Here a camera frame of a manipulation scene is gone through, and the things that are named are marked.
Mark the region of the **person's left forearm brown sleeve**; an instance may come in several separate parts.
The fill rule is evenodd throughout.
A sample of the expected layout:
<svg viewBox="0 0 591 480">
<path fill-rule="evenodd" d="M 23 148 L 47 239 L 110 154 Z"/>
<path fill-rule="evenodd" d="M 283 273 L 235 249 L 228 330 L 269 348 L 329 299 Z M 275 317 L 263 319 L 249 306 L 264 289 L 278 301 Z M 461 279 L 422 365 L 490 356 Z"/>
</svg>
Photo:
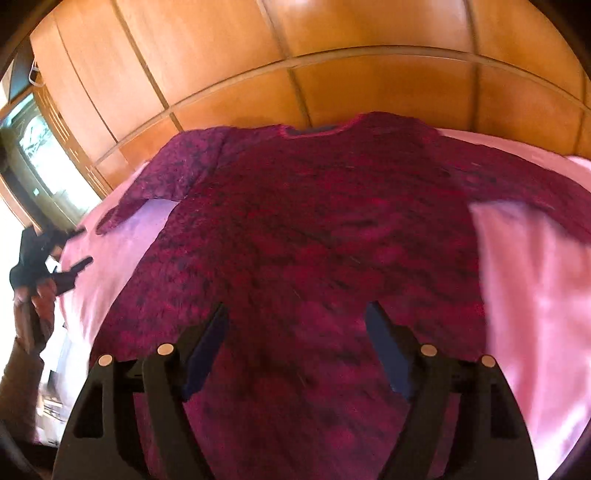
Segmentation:
<svg viewBox="0 0 591 480">
<path fill-rule="evenodd" d="M 18 441 L 34 443 L 36 408 L 44 362 L 38 354 L 29 354 L 15 339 L 1 379 L 1 421 Z"/>
</svg>

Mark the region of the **person's left hand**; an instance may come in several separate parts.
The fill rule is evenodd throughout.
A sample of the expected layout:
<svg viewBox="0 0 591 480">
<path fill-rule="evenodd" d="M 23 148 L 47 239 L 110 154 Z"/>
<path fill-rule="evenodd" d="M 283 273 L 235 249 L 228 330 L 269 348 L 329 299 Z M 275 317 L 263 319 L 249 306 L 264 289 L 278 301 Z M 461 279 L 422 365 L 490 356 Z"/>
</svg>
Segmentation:
<svg viewBox="0 0 591 480">
<path fill-rule="evenodd" d="M 28 355 L 39 356 L 53 333 L 55 300 L 56 285 L 51 279 L 40 282 L 34 294 L 27 287 L 14 291 L 16 340 Z M 38 335 L 34 333 L 30 307 L 39 318 Z"/>
</svg>

